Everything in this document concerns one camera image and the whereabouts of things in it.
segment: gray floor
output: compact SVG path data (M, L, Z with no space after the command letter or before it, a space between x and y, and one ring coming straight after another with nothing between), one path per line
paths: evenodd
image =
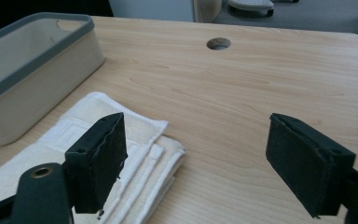
M358 34L358 0L272 0L267 11L230 10L227 0L214 23Z

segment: desk surface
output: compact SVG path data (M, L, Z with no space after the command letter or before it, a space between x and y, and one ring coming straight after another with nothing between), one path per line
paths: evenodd
M302 119L357 154L358 35L93 18L106 62L17 142L0 165L91 91L170 122L186 147L151 223L321 223L265 157L269 115ZM224 50L206 47L225 37ZM322 223L343 223L323 217Z

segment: folded towel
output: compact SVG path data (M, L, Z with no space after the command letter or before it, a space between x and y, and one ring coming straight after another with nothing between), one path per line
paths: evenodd
M64 152L98 119L123 112L127 151L124 169L112 187L104 215L75 214L76 223L144 223L156 209L185 154L183 146L165 136L164 120L136 114L101 92L92 92L63 114L57 124L0 168L0 201L15 194L26 170L46 162L64 161Z

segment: wooden desk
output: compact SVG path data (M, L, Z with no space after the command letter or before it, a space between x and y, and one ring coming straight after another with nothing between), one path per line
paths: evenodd
M343 223L313 220L265 157L272 112L302 119L357 154L358 35L94 18L104 65L19 141L33 143L77 100L103 91L171 124L186 146L151 223ZM231 46L206 48L225 37Z

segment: chair wheel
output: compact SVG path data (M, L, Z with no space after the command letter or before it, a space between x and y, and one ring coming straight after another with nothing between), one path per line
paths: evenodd
M268 12L267 12L267 16L270 17L274 14L274 9L270 9Z

